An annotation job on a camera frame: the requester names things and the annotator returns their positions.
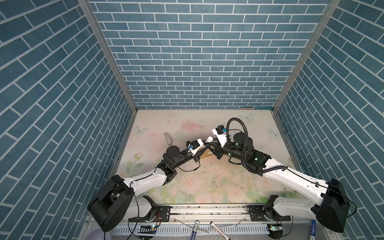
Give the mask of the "brown kraft envelope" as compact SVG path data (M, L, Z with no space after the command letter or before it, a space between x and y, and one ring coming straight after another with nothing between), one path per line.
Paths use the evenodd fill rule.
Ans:
M201 159L207 158L207 157L210 157L210 156L214 156L214 154L212 152L209 152L209 153L207 152L207 153L202 154Z

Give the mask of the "white glue stick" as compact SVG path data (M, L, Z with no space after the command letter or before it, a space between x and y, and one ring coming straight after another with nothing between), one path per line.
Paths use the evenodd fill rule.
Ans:
M213 137L209 136L205 141L204 144L211 143L214 140Z

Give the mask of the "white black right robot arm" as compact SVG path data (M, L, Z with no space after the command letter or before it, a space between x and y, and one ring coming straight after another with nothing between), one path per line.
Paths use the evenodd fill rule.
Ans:
M317 179L283 165L257 151L253 140L245 133L237 133L232 142L224 134L209 137L205 146L212 146L213 153L219 159L224 155L238 159L250 173L277 181L304 196L304 199L289 200L271 195L264 206L269 219L297 216L316 220L333 232L344 232L352 201L340 181Z

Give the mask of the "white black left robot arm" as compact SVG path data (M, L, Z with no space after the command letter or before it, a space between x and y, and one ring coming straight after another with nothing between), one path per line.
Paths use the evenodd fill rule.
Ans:
M180 166L188 161L199 163L207 149L201 147L192 152L190 149L180 151L177 146L170 146L154 170L132 178L112 176L90 200L88 211L105 233L116 227L125 216L141 219L152 216L155 203L149 198L139 200L138 196L172 181Z

